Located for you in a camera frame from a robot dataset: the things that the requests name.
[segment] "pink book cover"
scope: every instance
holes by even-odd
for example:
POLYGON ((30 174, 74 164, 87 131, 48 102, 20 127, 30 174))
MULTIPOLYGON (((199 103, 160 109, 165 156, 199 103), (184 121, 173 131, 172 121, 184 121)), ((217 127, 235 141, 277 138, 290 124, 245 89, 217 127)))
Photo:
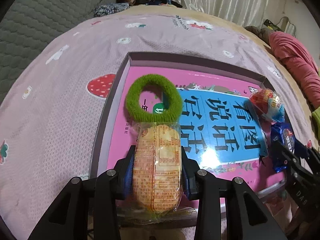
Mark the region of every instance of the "pink book cover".
MULTIPOLYGON (((269 158, 264 159, 266 166, 259 163, 259 156, 268 155, 266 138, 270 134, 270 124, 259 122, 249 97, 261 90, 260 87, 224 76, 159 67, 130 67, 106 169, 112 169, 117 160, 127 155, 130 146, 136 144, 137 132, 125 109, 125 97, 133 82, 146 74, 165 76, 179 91, 183 100, 179 119, 181 145, 188 158, 195 159, 201 169, 222 179, 232 180, 239 176, 255 192, 284 179, 282 172, 273 171, 269 158)), ((161 114, 167 108, 165 95, 155 88, 143 91, 139 102, 142 109, 155 114, 161 114)), ((183 198, 181 204, 197 207, 198 202, 183 198)))

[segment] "gray quilted headboard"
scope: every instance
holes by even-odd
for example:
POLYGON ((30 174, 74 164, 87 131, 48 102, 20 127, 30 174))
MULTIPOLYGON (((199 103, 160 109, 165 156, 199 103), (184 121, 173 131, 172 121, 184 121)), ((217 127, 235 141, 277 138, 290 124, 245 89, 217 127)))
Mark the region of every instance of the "gray quilted headboard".
POLYGON ((0 103, 30 62, 54 38, 116 0, 15 0, 0 22, 0 103))

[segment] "green fuzzy ring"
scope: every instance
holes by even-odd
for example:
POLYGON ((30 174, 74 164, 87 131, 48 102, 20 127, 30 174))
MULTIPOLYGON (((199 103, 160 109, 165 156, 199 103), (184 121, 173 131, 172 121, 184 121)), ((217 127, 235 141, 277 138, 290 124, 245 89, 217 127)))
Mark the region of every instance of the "green fuzzy ring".
POLYGON ((125 104, 131 117, 136 122, 177 122, 182 113, 182 99, 175 86, 164 76, 148 74, 138 78, 129 88, 125 104), (151 114, 139 105, 142 89, 147 85, 157 85, 168 98, 169 109, 162 114, 151 114))

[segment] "blue snack package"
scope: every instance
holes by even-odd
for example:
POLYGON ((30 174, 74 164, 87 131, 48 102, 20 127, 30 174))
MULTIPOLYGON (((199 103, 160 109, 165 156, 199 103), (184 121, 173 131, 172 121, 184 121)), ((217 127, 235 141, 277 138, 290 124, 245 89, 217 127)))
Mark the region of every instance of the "blue snack package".
MULTIPOLYGON (((279 141, 285 148, 293 153, 295 137, 290 124, 285 122, 277 122, 271 125, 270 137, 271 143, 274 141, 279 141)), ((284 160, 276 153, 271 153, 271 159, 275 172, 278 173, 287 168, 287 160, 284 160)))

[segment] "pink pillow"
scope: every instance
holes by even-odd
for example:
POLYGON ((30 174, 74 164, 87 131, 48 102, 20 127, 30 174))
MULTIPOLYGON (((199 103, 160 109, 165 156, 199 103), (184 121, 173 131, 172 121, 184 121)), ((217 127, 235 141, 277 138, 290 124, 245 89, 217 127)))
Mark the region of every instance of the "pink pillow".
POLYGON ((290 34, 274 32, 269 36, 273 54, 286 66, 315 109, 320 106, 318 67, 304 45, 290 34))

